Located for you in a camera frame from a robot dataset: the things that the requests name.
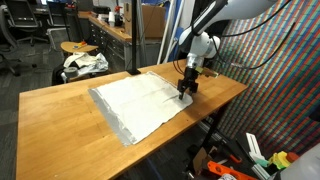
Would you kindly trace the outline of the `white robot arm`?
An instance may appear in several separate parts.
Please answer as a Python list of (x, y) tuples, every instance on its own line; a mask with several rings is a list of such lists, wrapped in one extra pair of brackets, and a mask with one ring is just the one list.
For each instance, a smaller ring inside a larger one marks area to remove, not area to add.
[(179, 37), (179, 49), (187, 53), (184, 78), (178, 80), (179, 99), (182, 100), (186, 90), (196, 93), (198, 83), (196, 69), (203, 66), (205, 58), (212, 58), (220, 44), (217, 36), (209, 36), (205, 30), (222, 20), (251, 19), (270, 7), (278, 0), (213, 0), (200, 15), (187, 27)]

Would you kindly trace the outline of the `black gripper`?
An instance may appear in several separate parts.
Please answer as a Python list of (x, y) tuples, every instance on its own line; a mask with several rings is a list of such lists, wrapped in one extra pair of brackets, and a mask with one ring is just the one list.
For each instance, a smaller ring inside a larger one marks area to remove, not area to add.
[(190, 91), (190, 95), (197, 92), (198, 84), (196, 79), (198, 77), (198, 72), (194, 68), (186, 67), (184, 72), (184, 78), (178, 80), (177, 89), (179, 91), (179, 99), (182, 100), (184, 92), (186, 90)]

